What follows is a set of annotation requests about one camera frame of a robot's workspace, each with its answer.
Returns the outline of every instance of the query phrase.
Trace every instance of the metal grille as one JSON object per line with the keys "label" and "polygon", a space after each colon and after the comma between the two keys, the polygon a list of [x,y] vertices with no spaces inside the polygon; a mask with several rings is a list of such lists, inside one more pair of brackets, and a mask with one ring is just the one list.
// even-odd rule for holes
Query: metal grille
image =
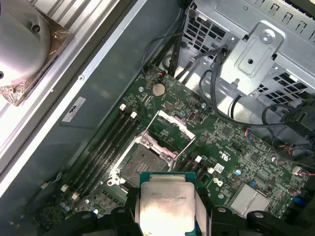
{"label": "metal grille", "polygon": [[184,38],[188,39],[189,45],[201,53],[205,53],[218,47],[225,36],[225,31],[210,21],[200,17],[187,17]]}
{"label": "metal grille", "polygon": [[299,81],[293,80],[288,73],[282,73],[272,78],[272,81],[269,82],[275,88],[272,91],[263,84],[259,86],[257,91],[260,95],[277,104],[288,104],[291,101],[306,100],[312,97],[311,94],[306,92],[308,87]]}

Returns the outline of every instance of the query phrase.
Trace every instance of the motherboard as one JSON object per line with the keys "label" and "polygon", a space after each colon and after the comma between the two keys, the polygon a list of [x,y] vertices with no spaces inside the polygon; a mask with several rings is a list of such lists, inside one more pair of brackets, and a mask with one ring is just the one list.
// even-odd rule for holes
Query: motherboard
{"label": "motherboard", "polygon": [[281,218],[308,180],[263,140],[220,120],[199,95],[151,65],[140,74],[37,213],[47,229],[73,213],[99,217],[126,202],[142,172],[194,172],[216,206],[245,217],[265,210]]}

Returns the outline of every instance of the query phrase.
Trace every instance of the integrated circuit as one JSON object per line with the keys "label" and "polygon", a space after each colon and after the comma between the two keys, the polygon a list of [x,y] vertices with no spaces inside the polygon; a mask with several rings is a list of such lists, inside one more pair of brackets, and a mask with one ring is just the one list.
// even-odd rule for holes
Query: integrated circuit
{"label": "integrated circuit", "polygon": [[135,187],[139,186],[140,173],[159,172],[167,167],[167,163],[143,145],[139,145],[130,160],[121,170],[122,177]]}
{"label": "integrated circuit", "polygon": [[229,136],[231,134],[232,130],[229,127],[224,127],[224,129],[222,130],[222,134],[224,134],[225,136]]}
{"label": "integrated circuit", "polygon": [[252,160],[253,162],[258,161],[258,160],[259,160],[259,155],[254,152],[254,153],[251,155],[251,160]]}

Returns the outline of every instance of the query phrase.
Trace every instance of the sticker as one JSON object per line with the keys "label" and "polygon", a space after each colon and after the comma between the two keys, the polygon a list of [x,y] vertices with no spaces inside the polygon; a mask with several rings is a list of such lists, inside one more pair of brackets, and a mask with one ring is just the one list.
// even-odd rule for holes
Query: sticker
{"label": "sticker", "polygon": [[215,171],[217,171],[219,174],[222,173],[222,171],[224,170],[224,166],[217,163],[216,166],[214,167]]}
{"label": "sticker", "polygon": [[85,98],[79,97],[77,101],[73,104],[73,106],[70,108],[67,115],[65,115],[65,117],[63,118],[63,122],[70,122],[74,118],[78,110],[81,108],[85,100],[86,100]]}

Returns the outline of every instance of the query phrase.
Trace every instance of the red wire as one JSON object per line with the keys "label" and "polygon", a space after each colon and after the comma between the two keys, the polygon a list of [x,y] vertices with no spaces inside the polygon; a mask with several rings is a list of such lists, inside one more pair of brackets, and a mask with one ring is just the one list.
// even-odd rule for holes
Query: red wire
{"label": "red wire", "polygon": [[315,176],[315,174],[309,173],[309,172],[306,172],[306,173],[299,173],[299,174],[302,175],[302,176],[306,176],[306,175]]}

